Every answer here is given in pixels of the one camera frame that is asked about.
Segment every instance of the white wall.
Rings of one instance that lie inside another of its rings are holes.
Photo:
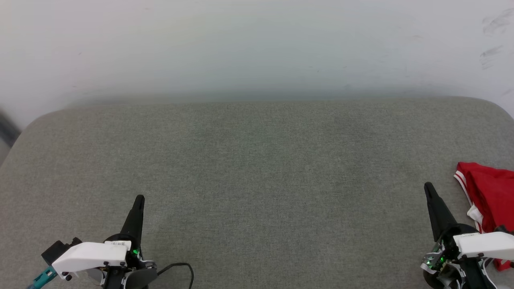
[[[460,95],[514,115],[510,0],[0,3],[0,107],[21,128],[126,99]]]

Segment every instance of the teal connector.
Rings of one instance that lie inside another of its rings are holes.
[[[33,284],[28,286],[27,289],[41,289],[48,282],[52,281],[57,276],[56,271],[52,266],[46,268],[37,278],[34,279]]]

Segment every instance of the black cable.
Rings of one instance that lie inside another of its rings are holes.
[[[161,271],[157,272],[157,276],[159,276],[162,273],[166,272],[168,269],[170,269],[173,266],[187,266],[187,267],[189,267],[189,271],[191,271],[191,282],[189,282],[189,289],[191,289],[191,287],[193,286],[194,273],[193,273],[193,268],[191,267],[191,265],[189,265],[189,263],[172,263],[172,264],[164,267],[164,269],[162,269]]]

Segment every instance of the gray fabric surface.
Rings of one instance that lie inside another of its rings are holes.
[[[52,113],[0,168],[2,287],[29,284],[56,240],[117,233],[144,194],[145,257],[191,263],[194,288],[428,288],[424,182],[472,224],[457,162],[514,170],[513,143],[506,112],[467,98]],[[514,272],[489,271],[513,284]],[[188,282],[174,268],[151,288]]]

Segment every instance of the folded red garment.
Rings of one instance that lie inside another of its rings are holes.
[[[459,162],[454,177],[468,197],[468,216],[475,220],[480,233],[493,232],[500,225],[514,230],[514,172]],[[495,259],[494,265],[502,271],[510,268],[510,261],[502,264]]]

